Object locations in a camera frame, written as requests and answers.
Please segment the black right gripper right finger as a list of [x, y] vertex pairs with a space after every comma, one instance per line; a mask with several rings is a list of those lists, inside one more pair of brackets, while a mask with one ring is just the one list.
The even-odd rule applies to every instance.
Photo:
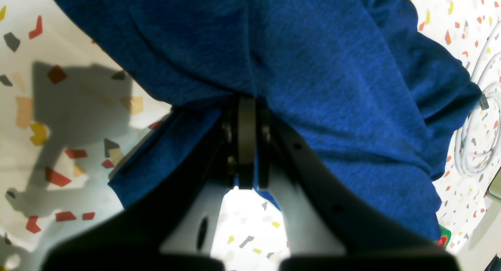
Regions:
[[256, 111], [258, 188], [277, 201], [290, 257], [281, 271], [458, 271], [444, 248], [351, 192], [307, 142], [265, 107]]

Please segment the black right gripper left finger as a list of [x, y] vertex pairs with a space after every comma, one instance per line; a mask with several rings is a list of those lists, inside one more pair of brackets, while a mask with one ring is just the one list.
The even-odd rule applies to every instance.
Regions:
[[256, 101], [241, 97], [141, 201], [54, 248], [44, 271], [223, 271], [210, 257], [222, 198], [254, 183]]

